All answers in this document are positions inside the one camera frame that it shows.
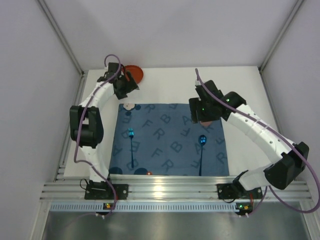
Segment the blue metallic spoon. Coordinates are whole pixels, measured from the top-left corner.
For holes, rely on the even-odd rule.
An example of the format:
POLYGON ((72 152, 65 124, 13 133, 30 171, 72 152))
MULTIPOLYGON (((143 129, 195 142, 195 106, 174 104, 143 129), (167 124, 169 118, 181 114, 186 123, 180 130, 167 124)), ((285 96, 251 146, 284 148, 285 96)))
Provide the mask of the blue metallic spoon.
POLYGON ((200 135, 198 138, 198 143, 200 145, 200 160, 199 160, 199 171, 198 175, 202 176, 202 161, 203 161, 203 150, 204 146, 207 143, 207 137, 205 135, 200 135))

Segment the blue lettered placemat cloth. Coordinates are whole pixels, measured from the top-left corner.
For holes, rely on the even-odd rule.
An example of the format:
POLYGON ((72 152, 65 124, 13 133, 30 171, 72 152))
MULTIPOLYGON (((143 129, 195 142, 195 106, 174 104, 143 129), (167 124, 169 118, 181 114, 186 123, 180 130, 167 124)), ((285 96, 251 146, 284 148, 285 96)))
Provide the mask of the blue lettered placemat cloth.
POLYGON ((201 146, 205 135, 202 176, 228 176, 229 166, 223 124, 193 123, 188 104, 135 104, 118 106, 109 171, 119 175, 199 176, 201 146), (131 168, 131 140, 134 137, 131 168))

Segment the pink plastic cup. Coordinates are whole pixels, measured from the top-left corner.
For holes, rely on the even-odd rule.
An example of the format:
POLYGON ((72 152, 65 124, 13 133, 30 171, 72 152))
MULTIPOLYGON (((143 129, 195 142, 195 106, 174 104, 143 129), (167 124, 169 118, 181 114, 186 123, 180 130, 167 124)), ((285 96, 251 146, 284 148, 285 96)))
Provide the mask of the pink plastic cup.
POLYGON ((212 121, 201 121, 200 124, 204 127, 208 127, 212 124, 212 121))

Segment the blue metallic fork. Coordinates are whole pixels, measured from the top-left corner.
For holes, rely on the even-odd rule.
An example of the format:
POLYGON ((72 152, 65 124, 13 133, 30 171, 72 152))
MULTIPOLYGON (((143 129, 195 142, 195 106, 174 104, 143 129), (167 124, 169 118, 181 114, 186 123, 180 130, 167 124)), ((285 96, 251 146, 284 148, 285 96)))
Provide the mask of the blue metallic fork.
POLYGON ((128 136, 130 138, 130 151, 131 151, 131 168, 134 168, 134 156, 133 156, 133 138, 134 131, 132 128, 128 128, 128 136))

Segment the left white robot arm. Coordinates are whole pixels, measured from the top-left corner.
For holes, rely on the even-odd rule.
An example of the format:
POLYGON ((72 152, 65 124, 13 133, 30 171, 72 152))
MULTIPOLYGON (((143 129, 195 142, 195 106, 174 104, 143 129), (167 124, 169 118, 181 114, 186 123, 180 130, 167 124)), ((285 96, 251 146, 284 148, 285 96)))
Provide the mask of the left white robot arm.
POLYGON ((122 100, 138 90, 143 77, 143 70, 136 65, 110 62, 107 71, 98 78, 85 100, 70 107, 70 137, 75 142, 73 162, 89 166, 90 183, 105 183, 109 176, 102 147, 105 131, 101 110, 109 99, 122 100))

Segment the orange-red plate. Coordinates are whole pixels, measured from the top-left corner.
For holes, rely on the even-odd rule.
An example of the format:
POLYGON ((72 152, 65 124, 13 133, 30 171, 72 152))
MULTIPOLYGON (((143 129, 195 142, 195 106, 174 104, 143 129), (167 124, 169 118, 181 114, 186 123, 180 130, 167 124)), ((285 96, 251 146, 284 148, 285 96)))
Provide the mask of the orange-red plate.
POLYGON ((126 65, 122 68, 122 73, 125 75, 127 81, 130 80, 128 73, 131 74, 131 77, 134 79, 134 81, 139 84, 144 77, 143 70, 137 66, 137 65, 126 65))

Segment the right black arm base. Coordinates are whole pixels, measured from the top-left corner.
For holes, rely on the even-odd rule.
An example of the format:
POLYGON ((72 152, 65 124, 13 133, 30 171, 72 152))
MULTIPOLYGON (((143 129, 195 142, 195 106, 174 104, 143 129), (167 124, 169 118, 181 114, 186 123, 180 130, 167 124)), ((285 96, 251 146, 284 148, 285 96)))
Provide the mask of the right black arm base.
POLYGON ((216 187, 218 199, 226 203, 233 203, 235 200, 256 200, 263 196, 261 188, 244 190, 239 189, 233 183, 219 183, 216 187))

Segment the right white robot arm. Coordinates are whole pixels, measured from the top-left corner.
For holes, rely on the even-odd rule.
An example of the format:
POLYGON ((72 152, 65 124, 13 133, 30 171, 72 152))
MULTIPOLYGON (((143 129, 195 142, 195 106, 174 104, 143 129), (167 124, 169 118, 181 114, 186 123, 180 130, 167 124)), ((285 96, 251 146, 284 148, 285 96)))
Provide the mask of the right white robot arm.
POLYGON ((240 191, 273 186, 284 190, 306 168, 300 156, 308 157, 309 147, 283 137, 262 121, 246 100, 231 91, 223 94, 212 80, 197 84, 198 96, 189 99, 193 123, 225 120, 243 132, 267 156, 268 164, 254 170, 245 170, 234 180, 240 191))

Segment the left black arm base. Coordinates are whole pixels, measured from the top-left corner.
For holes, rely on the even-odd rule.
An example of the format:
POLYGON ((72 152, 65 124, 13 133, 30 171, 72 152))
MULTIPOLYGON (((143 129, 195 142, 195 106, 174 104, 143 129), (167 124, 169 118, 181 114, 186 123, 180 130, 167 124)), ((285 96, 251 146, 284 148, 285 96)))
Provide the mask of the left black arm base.
POLYGON ((84 199, 85 200, 126 200, 129 194, 128 184, 112 184, 116 197, 112 188, 106 183, 102 182, 101 185, 91 184, 86 187, 84 199))

